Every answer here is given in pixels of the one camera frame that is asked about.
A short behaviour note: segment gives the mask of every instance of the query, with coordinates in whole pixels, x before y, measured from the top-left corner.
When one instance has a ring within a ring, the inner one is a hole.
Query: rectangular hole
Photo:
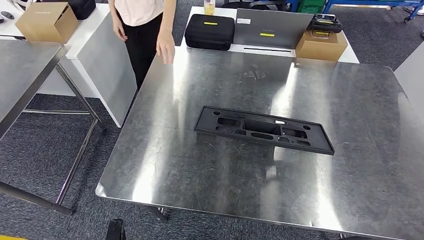
[[[301,138],[301,139],[307,139],[308,138],[308,136],[306,135],[306,132],[294,130],[294,129],[290,129],[290,128],[286,128],[286,127],[282,128],[282,134],[287,135],[287,136],[296,137],[296,138]]]
[[[282,137],[282,136],[278,137],[278,141],[282,143],[289,143],[289,139],[287,137]]]
[[[245,119],[243,129],[259,132],[259,133],[264,133],[264,134],[272,134],[272,135],[281,136],[280,125],[264,122],[264,121],[255,121],[255,120]]]
[[[309,147],[311,144],[308,141],[297,141],[297,144]]]
[[[260,132],[252,132],[252,133],[250,133],[250,135],[251,135],[252,137],[255,137],[255,138],[261,138],[261,139],[267,139],[267,140],[272,140],[272,139],[274,139],[274,137],[273,137],[273,136],[268,135],[268,134],[263,134],[263,133],[260,133]]]
[[[246,131],[245,130],[241,130],[241,129],[236,129],[235,130],[236,134],[241,134],[241,135],[246,135]]]
[[[229,127],[240,127],[242,124],[239,120],[223,117],[218,118],[218,123]]]

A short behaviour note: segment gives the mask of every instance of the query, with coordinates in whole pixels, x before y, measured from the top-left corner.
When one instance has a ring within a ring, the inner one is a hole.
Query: metal table surface
[[[0,44],[0,139],[66,54],[57,42],[2,40]]]
[[[334,156],[193,131],[204,105],[321,123]],[[424,236],[424,124],[385,66],[176,48],[153,61],[103,198],[358,236]]]

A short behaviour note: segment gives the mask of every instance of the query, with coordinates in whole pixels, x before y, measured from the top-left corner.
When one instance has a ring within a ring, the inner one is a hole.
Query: black box
[[[185,43],[192,48],[227,51],[233,43],[234,28],[231,17],[194,14],[185,29]]]

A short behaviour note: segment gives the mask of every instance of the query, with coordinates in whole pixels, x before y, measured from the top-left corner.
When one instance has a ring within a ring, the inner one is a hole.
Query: white table
[[[424,42],[394,71],[416,113],[424,122]]]
[[[188,17],[188,20],[192,17],[193,14],[205,14],[205,10],[201,6],[192,6],[190,15]],[[237,16],[237,9],[231,9],[231,8],[215,8],[215,16],[222,16],[222,17],[229,17],[236,19]],[[182,47],[187,47],[186,45],[186,39],[183,37],[181,42]],[[245,49],[245,48],[255,48],[255,49],[261,49],[261,50],[251,50],[251,49]],[[267,50],[285,50],[285,51],[267,51]],[[286,49],[286,48],[277,48],[277,47],[264,47],[264,46],[252,46],[252,45],[242,45],[242,44],[232,44],[230,49],[228,50],[230,52],[238,52],[238,53],[249,53],[249,54],[262,54],[262,55],[274,55],[274,56],[283,56],[283,57],[295,57],[296,51],[294,49]],[[351,47],[351,44],[349,41],[347,41],[347,48],[344,50],[344,53],[341,55],[339,62],[345,62],[345,63],[354,63],[358,64],[358,58],[354,53],[354,50]]]
[[[0,24],[0,38],[22,37],[15,27],[22,13],[8,0],[0,0],[0,9],[15,16]],[[131,67],[125,43],[112,31],[109,5],[97,3],[91,15],[79,21],[69,41],[68,52],[60,64],[86,97],[99,98],[111,118],[121,127],[137,90],[136,77]],[[74,96],[71,89],[54,70],[39,94]]]

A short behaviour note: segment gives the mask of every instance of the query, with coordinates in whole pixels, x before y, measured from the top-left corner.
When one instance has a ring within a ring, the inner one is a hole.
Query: cardboard box
[[[297,44],[296,57],[337,62],[347,47],[348,41],[342,32],[331,33],[325,39],[313,37],[310,31],[306,31]]]
[[[67,43],[78,20],[67,2],[34,2],[16,21],[28,41]]]

